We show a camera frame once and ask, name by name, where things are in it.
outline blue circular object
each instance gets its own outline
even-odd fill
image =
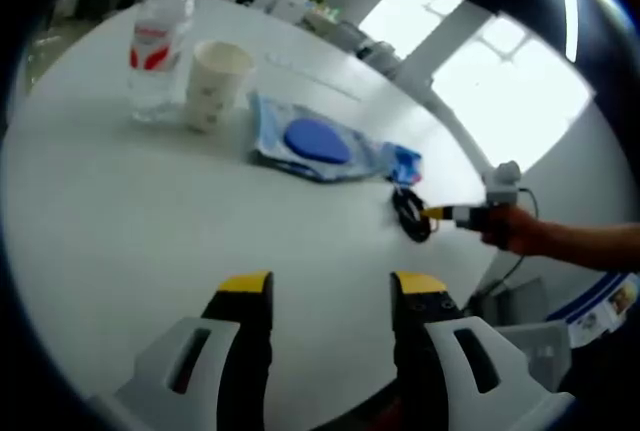
[[[315,119],[292,121],[284,133],[284,142],[298,156],[314,161],[345,164],[351,159],[351,151],[338,133]]]

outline human hand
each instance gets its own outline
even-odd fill
[[[521,256],[542,254],[545,246],[546,228],[525,210],[517,206],[496,206],[489,211],[488,231],[482,233],[482,242],[494,246],[505,246],[505,250]],[[505,236],[495,230],[503,229]]]

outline white table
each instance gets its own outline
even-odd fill
[[[179,318],[198,316],[223,279],[271,269],[267,427],[308,429],[336,417],[395,376],[389,273],[439,276],[463,304],[494,251],[447,225],[425,244],[411,242],[382,180],[319,185],[249,164],[245,98],[218,136],[140,128],[125,98],[135,12],[63,55],[7,133],[3,226],[27,313],[89,396],[121,385],[134,356]],[[191,38],[250,51],[261,92],[421,152],[416,190],[430,204],[482,198],[449,132],[355,57],[221,0],[199,0]],[[269,64],[267,52],[345,83],[359,99]]]

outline human arm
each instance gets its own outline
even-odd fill
[[[516,206],[491,210],[490,222],[505,223],[509,230],[506,248],[524,256],[546,256],[601,271],[640,269],[640,225],[602,228],[564,226],[539,221]],[[483,233],[482,240],[496,244]]]

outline plastic water bottle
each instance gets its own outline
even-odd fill
[[[145,0],[129,51],[129,96],[134,118],[151,122],[169,109],[195,0]]]

